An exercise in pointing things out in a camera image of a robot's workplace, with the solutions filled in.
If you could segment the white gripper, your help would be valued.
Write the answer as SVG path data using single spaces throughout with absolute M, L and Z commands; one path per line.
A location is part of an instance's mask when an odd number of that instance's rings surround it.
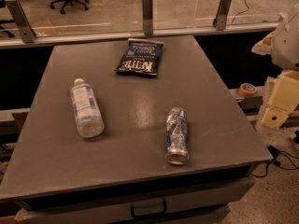
M 299 106 L 299 72 L 283 70 L 275 79 L 275 85 L 262 116 L 262 125 L 279 129 L 297 106 Z

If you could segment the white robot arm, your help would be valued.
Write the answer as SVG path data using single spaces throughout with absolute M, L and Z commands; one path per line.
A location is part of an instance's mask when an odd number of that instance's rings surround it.
M 259 55 L 270 55 L 272 64 L 282 69 L 274 80 L 261 120 L 264 126 L 278 129 L 299 106 L 299 4 L 251 51 Z

